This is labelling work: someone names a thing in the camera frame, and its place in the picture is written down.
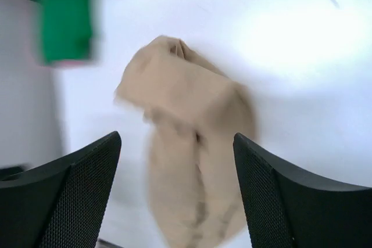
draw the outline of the beige cloth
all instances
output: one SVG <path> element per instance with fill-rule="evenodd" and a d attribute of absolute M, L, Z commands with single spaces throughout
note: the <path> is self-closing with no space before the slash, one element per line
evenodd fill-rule
<path fill-rule="evenodd" d="M 171 248 L 213 248 L 246 224 L 233 137 L 254 138 L 242 86 L 184 42 L 158 37 L 124 71 L 117 98 L 155 124 L 149 205 Z"/>

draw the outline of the white surface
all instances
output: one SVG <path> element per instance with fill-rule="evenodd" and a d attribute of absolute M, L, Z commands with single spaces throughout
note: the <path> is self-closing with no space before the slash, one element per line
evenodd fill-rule
<path fill-rule="evenodd" d="M 0 168 L 62 156 L 51 70 L 34 52 L 36 7 L 0 0 Z"/>
<path fill-rule="evenodd" d="M 105 240 L 165 247 L 144 199 L 148 127 L 141 112 L 113 103 L 132 55 L 160 34 L 182 38 L 250 88 L 266 149 L 372 186 L 372 3 L 336 1 L 339 8 L 331 0 L 97 0 L 97 64 L 57 74 L 69 151 L 111 130 L 123 138 Z M 223 247 L 249 245 L 245 231 Z"/>

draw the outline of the brown fabric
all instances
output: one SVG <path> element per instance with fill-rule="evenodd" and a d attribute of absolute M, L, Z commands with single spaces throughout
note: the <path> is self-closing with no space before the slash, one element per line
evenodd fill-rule
<path fill-rule="evenodd" d="M 149 205 L 171 248 L 213 248 L 246 224 L 233 137 L 254 138 L 242 86 L 190 50 L 158 37 L 124 71 L 117 98 L 155 124 Z"/>

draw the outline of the towel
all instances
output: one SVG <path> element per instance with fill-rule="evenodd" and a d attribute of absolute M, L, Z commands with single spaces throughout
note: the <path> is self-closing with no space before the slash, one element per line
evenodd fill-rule
<path fill-rule="evenodd" d="M 233 139 L 255 138 L 247 96 L 176 38 L 157 37 L 126 67 L 116 98 L 154 123 L 148 200 L 171 248 L 213 248 L 246 225 Z"/>

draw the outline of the green object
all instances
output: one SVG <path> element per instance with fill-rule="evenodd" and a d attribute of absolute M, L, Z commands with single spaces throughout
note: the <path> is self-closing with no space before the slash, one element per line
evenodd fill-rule
<path fill-rule="evenodd" d="M 92 37 L 90 0 L 42 0 L 41 43 L 45 63 L 88 59 Z"/>

